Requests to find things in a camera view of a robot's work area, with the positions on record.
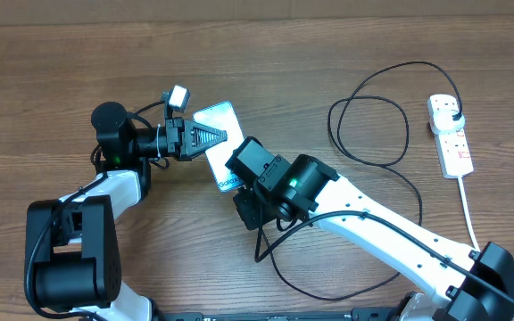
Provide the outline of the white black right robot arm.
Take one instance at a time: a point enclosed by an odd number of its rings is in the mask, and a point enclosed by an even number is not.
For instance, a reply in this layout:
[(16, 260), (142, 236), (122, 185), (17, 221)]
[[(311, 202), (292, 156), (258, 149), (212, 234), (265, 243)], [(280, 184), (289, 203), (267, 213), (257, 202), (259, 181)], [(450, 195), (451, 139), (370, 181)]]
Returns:
[(281, 218), (341, 235), (412, 281), (390, 320), (511, 320), (514, 258), (496, 243), (477, 251), (444, 238), (370, 199), (322, 161), (299, 155), (288, 162), (247, 137), (226, 163), (244, 183), (234, 198), (250, 230)]

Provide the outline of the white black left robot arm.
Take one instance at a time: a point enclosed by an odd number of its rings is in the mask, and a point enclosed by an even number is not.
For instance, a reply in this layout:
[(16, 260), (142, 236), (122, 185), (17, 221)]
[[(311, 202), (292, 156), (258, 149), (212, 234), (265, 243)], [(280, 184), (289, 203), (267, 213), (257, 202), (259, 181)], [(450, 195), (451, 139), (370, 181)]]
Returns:
[[(120, 103), (98, 105), (91, 123), (95, 179), (62, 198), (33, 202), (26, 224), (24, 293), (41, 317), (80, 320), (161, 320), (154, 300), (122, 280), (115, 220), (151, 187), (151, 167), (169, 158), (190, 161), (227, 140), (224, 130), (173, 117), (183, 103), (164, 107), (153, 127)], [(144, 122), (137, 128), (137, 122)]]

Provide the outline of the Galaxy S24 smartphone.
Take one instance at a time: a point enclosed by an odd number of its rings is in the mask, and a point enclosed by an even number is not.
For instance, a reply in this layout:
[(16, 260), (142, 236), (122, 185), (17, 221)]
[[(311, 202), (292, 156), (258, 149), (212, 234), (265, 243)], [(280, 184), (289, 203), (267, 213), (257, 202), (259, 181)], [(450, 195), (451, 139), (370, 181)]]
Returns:
[(233, 151), (245, 140), (236, 117), (233, 104), (229, 101), (214, 104), (193, 114), (193, 120), (211, 128), (227, 132), (227, 140), (205, 152), (220, 192), (228, 192), (241, 186), (241, 179), (226, 167)]

